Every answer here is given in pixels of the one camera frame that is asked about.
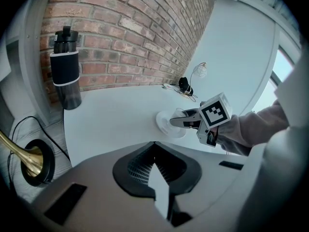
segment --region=white tabletop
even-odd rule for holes
[[[150,141],[222,152],[202,145],[195,129],[188,129],[185,137],[175,139],[166,136],[156,125],[158,112],[173,112],[178,107],[198,108],[200,100],[193,102],[159,85],[92,90],[83,92],[82,98],[78,108],[64,112],[65,138],[72,166],[99,154]]]

